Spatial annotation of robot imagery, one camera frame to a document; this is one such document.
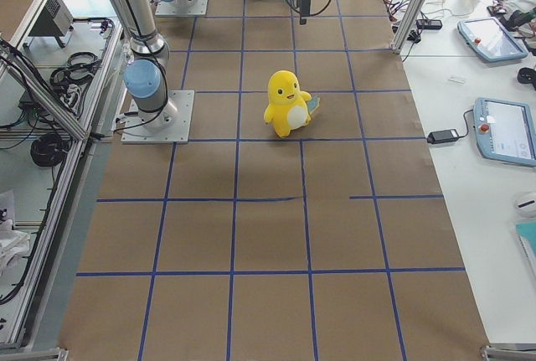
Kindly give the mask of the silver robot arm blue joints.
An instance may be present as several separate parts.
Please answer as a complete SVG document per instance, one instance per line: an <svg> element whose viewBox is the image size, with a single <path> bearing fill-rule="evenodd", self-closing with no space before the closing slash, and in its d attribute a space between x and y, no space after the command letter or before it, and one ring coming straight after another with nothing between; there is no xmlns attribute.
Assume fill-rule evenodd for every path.
<svg viewBox="0 0 536 361"><path fill-rule="evenodd" d="M166 65L169 47L158 32L149 0L113 0L120 22L129 33L134 60L124 82L140 112L156 118L168 103Z"/></svg>

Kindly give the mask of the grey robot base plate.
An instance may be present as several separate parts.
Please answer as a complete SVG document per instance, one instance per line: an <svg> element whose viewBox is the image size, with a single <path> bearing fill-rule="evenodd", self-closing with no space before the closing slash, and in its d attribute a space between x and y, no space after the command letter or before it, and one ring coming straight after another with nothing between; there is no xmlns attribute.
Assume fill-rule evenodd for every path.
<svg viewBox="0 0 536 361"><path fill-rule="evenodd" d="M126 124L121 130L121 142L125 144L187 143L193 102L193 90L170 90L166 106L154 118L156 114L140 112L137 103L131 99L129 111L137 114L127 117Z"/></svg>

